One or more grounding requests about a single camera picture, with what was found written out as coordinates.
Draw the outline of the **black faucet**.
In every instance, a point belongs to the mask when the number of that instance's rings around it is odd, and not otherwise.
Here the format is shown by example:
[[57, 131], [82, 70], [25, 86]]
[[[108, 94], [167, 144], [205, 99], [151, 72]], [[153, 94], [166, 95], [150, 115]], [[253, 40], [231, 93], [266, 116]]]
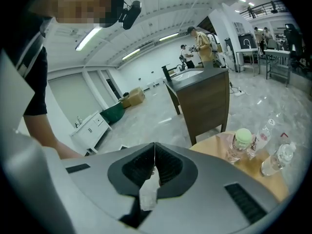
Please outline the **black faucet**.
[[165, 75], [165, 77], [166, 77], [166, 80], [167, 80], [167, 81], [171, 81], [172, 79], [171, 79], [171, 77], [170, 77], [170, 72], [173, 71], [173, 70], [175, 70], [176, 67], [171, 68], [171, 69], [167, 69], [167, 64], [166, 64], [166, 65], [162, 66], [161, 69], [162, 69], [162, 71], [163, 71], [163, 73], [164, 73], [164, 75]]

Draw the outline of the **black faucet display panel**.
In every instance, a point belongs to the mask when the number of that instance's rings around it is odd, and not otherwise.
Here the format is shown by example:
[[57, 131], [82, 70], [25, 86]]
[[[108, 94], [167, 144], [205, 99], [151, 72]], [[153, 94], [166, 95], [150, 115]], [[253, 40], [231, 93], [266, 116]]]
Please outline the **black faucet display panel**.
[[257, 45], [254, 40], [254, 36], [251, 33], [238, 35], [238, 40], [241, 49], [254, 49]]

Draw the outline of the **person's left forearm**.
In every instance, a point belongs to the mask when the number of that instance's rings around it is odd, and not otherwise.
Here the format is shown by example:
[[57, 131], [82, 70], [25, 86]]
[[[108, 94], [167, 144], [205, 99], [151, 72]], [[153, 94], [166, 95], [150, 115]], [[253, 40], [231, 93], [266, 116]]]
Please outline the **person's left forearm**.
[[23, 119], [30, 136], [35, 138], [42, 146], [55, 149], [60, 159], [83, 157], [57, 139], [46, 114], [23, 116]]

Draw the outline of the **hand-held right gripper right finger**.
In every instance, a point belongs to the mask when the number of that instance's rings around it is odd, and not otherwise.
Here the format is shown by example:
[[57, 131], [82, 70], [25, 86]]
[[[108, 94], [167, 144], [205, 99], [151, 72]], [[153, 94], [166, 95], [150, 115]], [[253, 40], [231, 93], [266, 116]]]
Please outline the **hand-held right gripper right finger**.
[[138, 230], [145, 234], [230, 234], [271, 212], [278, 200], [229, 162], [169, 144], [158, 144], [193, 161], [198, 174], [181, 196], [159, 199]]

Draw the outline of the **ceiling tube light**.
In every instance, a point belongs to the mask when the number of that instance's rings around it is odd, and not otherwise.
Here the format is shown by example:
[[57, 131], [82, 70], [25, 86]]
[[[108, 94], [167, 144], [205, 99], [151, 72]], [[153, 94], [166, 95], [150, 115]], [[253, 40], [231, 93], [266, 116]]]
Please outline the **ceiling tube light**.
[[179, 33], [174, 33], [174, 34], [171, 34], [171, 35], [168, 35], [168, 36], [165, 36], [165, 37], [160, 38], [159, 41], [165, 41], [165, 40], [167, 40], [167, 39], [176, 37], [176, 36], [178, 36], [178, 35], [179, 35]]
[[129, 53], [129, 54], [127, 54], [126, 56], [124, 56], [124, 57], [122, 58], [122, 60], [126, 60], [126, 59], [130, 58], [131, 56], [135, 55], [135, 54], [138, 53], [139, 51], [140, 51], [139, 48], [136, 49], [136, 50], [134, 50], [134, 51], [132, 51], [131, 53]]
[[92, 29], [76, 46], [76, 51], [81, 51], [85, 45], [101, 30], [102, 28], [100, 26], [95, 27]]

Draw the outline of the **green-capped clear bottle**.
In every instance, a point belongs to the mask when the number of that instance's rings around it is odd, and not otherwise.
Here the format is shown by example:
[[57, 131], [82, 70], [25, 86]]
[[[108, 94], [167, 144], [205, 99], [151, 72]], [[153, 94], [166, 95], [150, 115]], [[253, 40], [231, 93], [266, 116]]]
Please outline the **green-capped clear bottle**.
[[226, 152], [226, 159], [234, 164], [246, 153], [252, 143], [252, 133], [246, 128], [238, 129], [231, 138], [229, 148]]

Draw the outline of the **dark wooden sink vanity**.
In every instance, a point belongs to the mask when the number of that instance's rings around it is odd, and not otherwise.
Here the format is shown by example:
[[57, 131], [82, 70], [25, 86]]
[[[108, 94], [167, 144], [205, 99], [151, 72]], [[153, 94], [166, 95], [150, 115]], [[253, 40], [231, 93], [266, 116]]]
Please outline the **dark wooden sink vanity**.
[[196, 137], [218, 126], [226, 131], [230, 80], [228, 69], [195, 68], [165, 79], [176, 113], [183, 114], [192, 145]]

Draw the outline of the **white drawer cabinet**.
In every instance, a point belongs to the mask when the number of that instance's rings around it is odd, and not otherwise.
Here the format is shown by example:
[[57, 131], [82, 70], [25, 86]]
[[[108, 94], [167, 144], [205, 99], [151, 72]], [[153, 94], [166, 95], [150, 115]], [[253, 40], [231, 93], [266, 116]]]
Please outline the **white drawer cabinet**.
[[84, 119], [70, 136], [89, 154], [97, 154], [95, 147], [108, 130], [112, 130], [111, 126], [96, 111]]

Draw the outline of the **person's black-clothed body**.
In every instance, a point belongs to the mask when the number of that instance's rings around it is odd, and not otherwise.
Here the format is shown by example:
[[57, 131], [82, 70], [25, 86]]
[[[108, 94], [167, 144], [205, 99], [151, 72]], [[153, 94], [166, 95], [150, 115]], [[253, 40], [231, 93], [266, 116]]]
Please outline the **person's black-clothed body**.
[[115, 24], [123, 9], [124, 0], [30, 0], [13, 20], [13, 34], [4, 40], [3, 48], [34, 91], [25, 116], [47, 113], [45, 91], [48, 60], [43, 45], [46, 29], [52, 19], [59, 24]]

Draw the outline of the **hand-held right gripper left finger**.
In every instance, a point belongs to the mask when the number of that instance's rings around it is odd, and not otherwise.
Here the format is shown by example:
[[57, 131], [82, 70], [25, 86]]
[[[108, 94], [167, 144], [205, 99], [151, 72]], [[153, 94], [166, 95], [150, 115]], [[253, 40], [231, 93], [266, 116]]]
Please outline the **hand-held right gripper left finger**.
[[66, 159], [66, 209], [75, 234], [156, 234], [151, 212], [140, 209], [139, 190], [154, 167], [155, 145]]

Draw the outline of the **grey metal table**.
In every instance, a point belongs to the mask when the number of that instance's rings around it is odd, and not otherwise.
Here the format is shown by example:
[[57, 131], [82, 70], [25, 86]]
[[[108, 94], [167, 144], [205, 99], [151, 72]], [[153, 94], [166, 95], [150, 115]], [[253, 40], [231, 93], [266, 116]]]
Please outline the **grey metal table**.
[[[249, 63], [244, 62], [244, 56], [248, 56], [250, 59]], [[253, 76], [260, 74], [260, 55], [257, 48], [241, 49], [235, 51], [236, 58], [236, 69], [239, 73], [246, 69], [252, 69]]]
[[287, 87], [290, 82], [291, 74], [291, 53], [282, 50], [265, 50], [266, 79], [277, 76], [285, 80]]

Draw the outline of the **white-capped clear bottle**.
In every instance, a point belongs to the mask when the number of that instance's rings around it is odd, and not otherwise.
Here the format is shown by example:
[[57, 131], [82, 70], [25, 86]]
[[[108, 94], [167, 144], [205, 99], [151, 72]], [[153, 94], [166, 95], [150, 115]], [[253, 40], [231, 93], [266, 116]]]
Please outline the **white-capped clear bottle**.
[[272, 155], [270, 155], [261, 164], [261, 173], [263, 176], [272, 176], [287, 165], [290, 164], [296, 144], [291, 142], [289, 144], [282, 144]]

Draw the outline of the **dark green tub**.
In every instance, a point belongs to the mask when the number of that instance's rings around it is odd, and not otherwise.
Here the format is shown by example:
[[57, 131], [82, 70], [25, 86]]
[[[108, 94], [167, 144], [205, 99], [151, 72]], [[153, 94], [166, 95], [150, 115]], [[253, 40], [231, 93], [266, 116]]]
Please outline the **dark green tub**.
[[100, 115], [105, 119], [105, 121], [110, 125], [118, 122], [124, 115], [125, 109], [121, 102], [103, 110]]

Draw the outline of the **red-label water bottle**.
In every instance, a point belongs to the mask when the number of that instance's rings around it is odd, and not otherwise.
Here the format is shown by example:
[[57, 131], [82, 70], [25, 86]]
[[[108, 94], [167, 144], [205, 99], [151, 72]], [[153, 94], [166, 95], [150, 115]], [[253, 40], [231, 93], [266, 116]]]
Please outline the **red-label water bottle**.
[[259, 150], [262, 150], [270, 141], [275, 121], [269, 119], [265, 126], [260, 129], [254, 136], [251, 146], [247, 150], [249, 160], [253, 159]]

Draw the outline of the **wooden coffee table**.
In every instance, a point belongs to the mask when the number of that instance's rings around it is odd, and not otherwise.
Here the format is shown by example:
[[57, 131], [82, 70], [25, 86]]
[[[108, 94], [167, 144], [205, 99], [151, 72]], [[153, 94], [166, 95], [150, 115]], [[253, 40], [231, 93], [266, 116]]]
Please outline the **wooden coffee table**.
[[[226, 153], [229, 146], [229, 140], [234, 136], [234, 131], [226, 131], [202, 140], [190, 149], [221, 158], [226, 159]], [[249, 159], [246, 154], [237, 161], [234, 166], [243, 171], [248, 176], [265, 186], [275, 198], [281, 202], [289, 195], [289, 189], [284, 181], [281, 172], [277, 172], [271, 176], [263, 176], [261, 173], [261, 164], [269, 157], [266, 149], [259, 151], [253, 159]]]

